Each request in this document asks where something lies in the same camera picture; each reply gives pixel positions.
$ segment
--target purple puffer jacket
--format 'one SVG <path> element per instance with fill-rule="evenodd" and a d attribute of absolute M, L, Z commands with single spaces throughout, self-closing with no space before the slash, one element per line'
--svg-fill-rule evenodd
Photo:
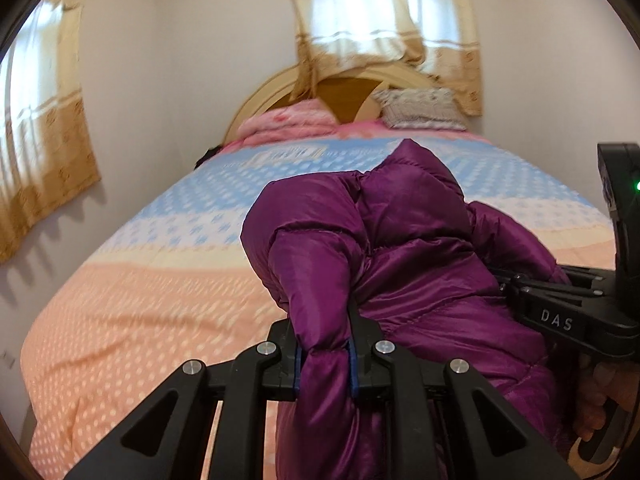
<path fill-rule="evenodd" d="M 308 352 L 300 397 L 278 411 L 280 480 L 383 477 L 382 416 L 356 409 L 349 394 L 350 294 L 389 340 L 423 359 L 466 359 L 550 442 L 568 437 L 569 381 L 556 380 L 545 339 L 513 320 L 486 266 L 567 278 L 531 232 L 466 204 L 429 150 L 404 140 L 364 174 L 271 182 L 241 240 Z"/>

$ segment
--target curtain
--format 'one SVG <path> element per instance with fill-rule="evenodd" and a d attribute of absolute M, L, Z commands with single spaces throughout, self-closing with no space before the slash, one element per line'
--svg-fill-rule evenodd
<path fill-rule="evenodd" d="M 100 180 L 79 83 L 82 0 L 42 0 L 0 63 L 0 262 Z"/>
<path fill-rule="evenodd" d="M 408 0 L 293 0 L 300 77 L 292 98 L 314 94 L 322 79 L 351 68 L 424 62 Z"/>
<path fill-rule="evenodd" d="M 454 90 L 465 114 L 482 114 L 471 0 L 293 1 L 300 68 L 293 98 L 345 70 L 400 60 Z"/>

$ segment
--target bedspread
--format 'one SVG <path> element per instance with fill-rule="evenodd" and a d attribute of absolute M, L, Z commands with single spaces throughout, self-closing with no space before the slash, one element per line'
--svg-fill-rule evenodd
<path fill-rule="evenodd" d="M 433 151 L 468 201 L 513 216 L 559 262 L 613 266 L 612 230 L 603 214 L 517 156 L 469 135 L 372 134 L 353 125 L 339 138 L 218 155 L 119 229 L 35 321 L 21 366 L 38 421 L 31 460 L 44 479 L 61 479 L 182 362 L 232 359 L 282 317 L 239 244 L 244 216 L 268 182 L 370 170 L 399 144 L 398 135 Z M 272 405 L 269 480 L 274 418 Z"/>

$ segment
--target wall outlet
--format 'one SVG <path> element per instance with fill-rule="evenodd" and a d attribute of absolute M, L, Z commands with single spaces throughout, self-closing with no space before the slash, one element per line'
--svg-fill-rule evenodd
<path fill-rule="evenodd" d="M 4 350 L 2 354 L 0 354 L 0 361 L 2 361 L 9 370 L 15 365 L 15 357 L 8 350 Z"/>

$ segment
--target wooden headboard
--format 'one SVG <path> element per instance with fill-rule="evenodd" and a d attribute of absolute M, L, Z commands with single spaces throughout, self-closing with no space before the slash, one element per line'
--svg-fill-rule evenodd
<path fill-rule="evenodd" d="M 265 82 L 238 110 L 226 131 L 224 144 L 235 140 L 238 126 L 247 118 L 297 101 L 290 94 L 298 79 L 298 66 L 277 73 Z M 331 108 L 341 123 L 369 117 L 376 104 L 369 97 L 374 90 L 387 88 L 433 88 L 433 79 L 404 63 L 391 63 L 349 70 L 318 83 L 318 97 Z"/>

